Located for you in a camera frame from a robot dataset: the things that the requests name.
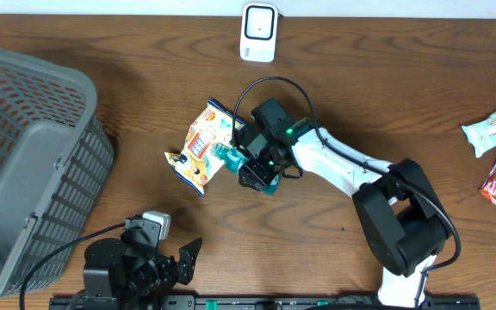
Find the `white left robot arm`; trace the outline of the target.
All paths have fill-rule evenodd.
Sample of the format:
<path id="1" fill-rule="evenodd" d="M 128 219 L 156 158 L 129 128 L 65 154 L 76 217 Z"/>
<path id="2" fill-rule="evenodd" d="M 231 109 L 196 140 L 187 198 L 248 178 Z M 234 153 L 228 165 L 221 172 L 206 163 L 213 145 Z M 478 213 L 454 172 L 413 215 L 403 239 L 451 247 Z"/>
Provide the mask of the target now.
<path id="1" fill-rule="evenodd" d="M 125 219 L 118 239 L 99 239 L 84 253 L 84 292 L 79 301 L 85 309 L 159 309 L 156 289 L 189 284 L 203 239 L 179 249 L 179 257 L 158 252 L 167 238 L 171 217 L 148 212 Z"/>

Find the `light teal wipes packet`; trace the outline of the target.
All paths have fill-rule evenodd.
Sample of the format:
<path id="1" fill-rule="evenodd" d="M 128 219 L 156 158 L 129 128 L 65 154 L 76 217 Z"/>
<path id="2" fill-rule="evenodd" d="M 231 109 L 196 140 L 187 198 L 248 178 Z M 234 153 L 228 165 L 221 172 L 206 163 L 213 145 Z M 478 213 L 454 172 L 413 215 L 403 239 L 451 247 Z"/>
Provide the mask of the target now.
<path id="1" fill-rule="evenodd" d="M 496 111 L 484 121 L 462 126 L 468 143 L 474 147 L 474 155 L 480 158 L 496 146 Z"/>

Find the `teal mouthwash bottle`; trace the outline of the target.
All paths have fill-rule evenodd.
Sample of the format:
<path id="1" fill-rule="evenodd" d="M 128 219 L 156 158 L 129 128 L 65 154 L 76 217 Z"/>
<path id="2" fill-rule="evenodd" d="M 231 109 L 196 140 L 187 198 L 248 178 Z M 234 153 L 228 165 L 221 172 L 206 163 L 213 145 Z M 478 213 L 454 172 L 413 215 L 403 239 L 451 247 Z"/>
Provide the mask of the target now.
<path id="1" fill-rule="evenodd" d="M 225 167 L 234 174 L 238 174 L 240 167 L 247 162 L 247 157 L 242 152 L 221 143 L 215 143 L 210 152 L 213 156 L 222 160 Z M 279 183 L 280 177 L 275 177 L 270 186 L 263 188 L 263 192 L 267 195 L 273 195 Z"/>

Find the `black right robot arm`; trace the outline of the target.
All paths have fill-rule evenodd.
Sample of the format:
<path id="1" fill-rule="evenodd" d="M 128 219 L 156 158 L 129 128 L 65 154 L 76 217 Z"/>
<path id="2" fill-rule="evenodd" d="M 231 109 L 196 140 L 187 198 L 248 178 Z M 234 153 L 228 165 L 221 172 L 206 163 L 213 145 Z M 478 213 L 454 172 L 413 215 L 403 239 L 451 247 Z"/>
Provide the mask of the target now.
<path id="1" fill-rule="evenodd" d="M 428 273 L 454 227 L 421 167 L 408 158 L 392 164 L 369 157 L 332 137 L 315 117 L 295 120 L 274 98 L 251 116 L 232 128 L 232 145 L 247 158 L 240 184 L 262 191 L 291 167 L 324 178 L 352 199 L 383 266 L 379 302 L 423 306 Z"/>

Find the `yellow snack bag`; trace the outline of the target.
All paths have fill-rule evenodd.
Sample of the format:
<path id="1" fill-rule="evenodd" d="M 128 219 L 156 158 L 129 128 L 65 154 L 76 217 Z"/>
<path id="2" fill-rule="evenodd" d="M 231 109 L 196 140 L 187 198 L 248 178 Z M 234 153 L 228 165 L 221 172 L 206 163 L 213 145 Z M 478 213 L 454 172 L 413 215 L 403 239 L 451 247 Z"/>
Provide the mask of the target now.
<path id="1" fill-rule="evenodd" d="M 233 112 L 210 98 L 207 107 L 190 125 L 181 152 L 164 154 L 175 174 L 199 196 L 204 196 L 204 186 L 225 166 L 211 154 L 212 146 L 221 143 L 235 148 L 230 144 L 232 124 Z"/>

